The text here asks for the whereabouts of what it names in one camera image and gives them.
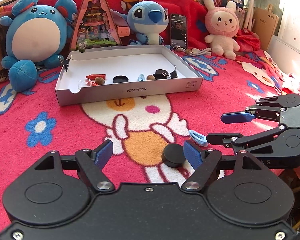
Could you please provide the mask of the red fabric bag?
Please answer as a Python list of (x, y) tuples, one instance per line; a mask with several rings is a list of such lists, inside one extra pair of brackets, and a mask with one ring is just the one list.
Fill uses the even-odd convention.
[(234, 39), (240, 47), (240, 52), (249, 53), (261, 49), (259, 36), (247, 28), (239, 29)]

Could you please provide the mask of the white wooden rack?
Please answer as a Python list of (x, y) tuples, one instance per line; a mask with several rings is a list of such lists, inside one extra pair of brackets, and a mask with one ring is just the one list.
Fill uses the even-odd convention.
[(248, 30), (252, 29), (254, 0), (249, 0), (248, 11), (244, 22), (244, 27)]

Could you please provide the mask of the brown cardboard box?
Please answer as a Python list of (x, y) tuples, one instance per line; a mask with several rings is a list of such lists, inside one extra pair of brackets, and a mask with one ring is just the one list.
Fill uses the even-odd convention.
[(259, 36), (263, 50), (268, 49), (279, 22), (279, 16), (272, 13), (272, 9), (272, 4), (268, 4), (267, 9), (255, 8), (253, 15), (255, 22), (252, 31)]

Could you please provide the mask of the black round cap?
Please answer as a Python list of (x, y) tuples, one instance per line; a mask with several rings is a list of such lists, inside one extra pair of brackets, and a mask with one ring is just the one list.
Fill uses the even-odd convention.
[(157, 69), (153, 76), (156, 80), (167, 79), (169, 77), (169, 72), (164, 69)]
[(168, 144), (164, 147), (161, 158), (162, 162), (171, 168), (181, 167), (186, 161), (183, 146), (175, 143)]

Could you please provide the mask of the blue round mouse plush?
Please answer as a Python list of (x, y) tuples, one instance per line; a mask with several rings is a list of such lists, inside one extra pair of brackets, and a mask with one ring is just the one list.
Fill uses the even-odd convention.
[(74, 0), (57, 0), (54, 6), (39, 5), (38, 1), (19, 0), (11, 9), (11, 17), (0, 18), (0, 25), (7, 27), (7, 55), (1, 65), (16, 92), (36, 84), (37, 66), (60, 66), (64, 59), (60, 53), (72, 37), (77, 14)]

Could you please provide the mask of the red cartoon blanket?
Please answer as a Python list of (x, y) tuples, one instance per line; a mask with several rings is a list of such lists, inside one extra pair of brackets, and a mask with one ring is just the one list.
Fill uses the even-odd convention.
[(244, 135), (272, 129), (274, 122), (226, 125), (220, 117), (259, 98), (300, 94), (299, 79), (283, 74), (277, 60), (262, 50), (235, 61), (216, 55), (180, 56), (203, 77), (198, 91), (61, 107), (55, 94), (58, 68), (41, 69), (36, 85), (23, 93), (8, 82), (0, 84), (0, 231), (10, 222), (2, 205), (4, 190), (50, 150), (73, 154), (110, 139), (114, 154), (104, 172), (115, 185), (182, 183), (193, 169), (162, 162), (168, 143), (182, 144), (191, 129)]

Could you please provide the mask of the large brown acorn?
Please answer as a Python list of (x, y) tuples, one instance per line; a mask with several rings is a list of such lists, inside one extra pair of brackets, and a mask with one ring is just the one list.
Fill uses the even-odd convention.
[(153, 75), (148, 75), (146, 79), (147, 80), (155, 80), (155, 77)]

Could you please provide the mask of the pink bunny plush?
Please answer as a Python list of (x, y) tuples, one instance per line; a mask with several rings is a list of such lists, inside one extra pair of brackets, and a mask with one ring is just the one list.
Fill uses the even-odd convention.
[(226, 7), (215, 7), (213, 0), (203, 0), (208, 12), (205, 26), (210, 33), (205, 37), (211, 51), (227, 59), (235, 60), (239, 44), (233, 39), (239, 30), (239, 20), (235, 14), (236, 3), (229, 1)]

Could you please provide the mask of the shallow black lid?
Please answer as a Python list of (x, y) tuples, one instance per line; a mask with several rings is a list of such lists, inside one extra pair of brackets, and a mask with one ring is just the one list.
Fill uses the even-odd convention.
[(128, 82), (129, 78), (124, 75), (118, 75), (113, 77), (113, 83), (125, 83)]

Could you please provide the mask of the small brown acorn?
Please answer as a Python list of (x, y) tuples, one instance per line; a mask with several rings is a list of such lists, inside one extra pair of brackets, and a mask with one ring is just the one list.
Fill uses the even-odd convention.
[(94, 79), (94, 81), (95, 81), (95, 83), (97, 84), (97, 85), (104, 85), (105, 84), (105, 80), (104, 80), (104, 78), (102, 78), (102, 77), (96, 77), (95, 79)]

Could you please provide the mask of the blue Stitch plush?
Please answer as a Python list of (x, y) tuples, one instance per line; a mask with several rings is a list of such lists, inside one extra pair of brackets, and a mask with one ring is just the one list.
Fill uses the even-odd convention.
[(168, 9), (153, 1), (142, 1), (133, 5), (128, 14), (110, 10), (115, 24), (130, 28), (136, 39), (129, 45), (163, 45), (160, 34), (168, 26)]

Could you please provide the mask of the pink triangular diorama house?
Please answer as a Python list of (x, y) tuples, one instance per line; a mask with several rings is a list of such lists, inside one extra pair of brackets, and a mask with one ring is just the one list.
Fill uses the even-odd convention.
[(83, 0), (77, 14), (70, 50), (119, 46), (130, 35), (128, 26), (117, 26), (107, 0)]

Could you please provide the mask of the white cardboard box tray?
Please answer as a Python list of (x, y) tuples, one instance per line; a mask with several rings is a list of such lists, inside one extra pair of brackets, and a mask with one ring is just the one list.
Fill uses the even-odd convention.
[[(185, 60), (165, 46), (115, 46), (73, 51), (66, 72), (62, 68), (55, 91), (59, 105), (98, 102), (168, 93), (191, 92), (200, 89), (203, 77)], [(177, 68), (177, 79), (138, 81), (157, 69), (169, 73)], [(90, 74), (106, 74), (105, 84), (79, 89), (79, 80)], [(124, 75), (125, 83), (113, 83), (113, 77)]]

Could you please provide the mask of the large black binder clip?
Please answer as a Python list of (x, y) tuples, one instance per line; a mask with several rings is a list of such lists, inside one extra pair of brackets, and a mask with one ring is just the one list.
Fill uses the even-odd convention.
[(168, 72), (168, 71), (163, 71), (162, 72), (162, 74), (163, 74), (163, 76), (165, 76), (166, 78), (170, 78), (170, 79), (177, 79), (178, 78), (178, 74), (177, 74), (177, 68), (176, 68), (176, 66), (174, 65), (174, 71), (172, 71), (172, 72)]

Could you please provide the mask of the black smartphone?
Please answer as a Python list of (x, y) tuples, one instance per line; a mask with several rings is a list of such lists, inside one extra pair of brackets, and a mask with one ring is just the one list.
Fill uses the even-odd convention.
[(184, 15), (170, 15), (171, 47), (187, 49), (187, 19)]

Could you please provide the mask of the black binder clip on box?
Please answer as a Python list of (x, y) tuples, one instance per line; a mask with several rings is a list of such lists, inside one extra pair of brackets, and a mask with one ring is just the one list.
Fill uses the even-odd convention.
[(61, 63), (61, 66), (64, 68), (64, 70), (66, 72), (69, 69), (69, 63), (70, 63), (71, 58), (72, 58), (72, 55), (70, 55), (70, 57), (68, 59), (64, 59), (64, 57), (62, 57), (61, 55), (58, 55), (58, 59)]

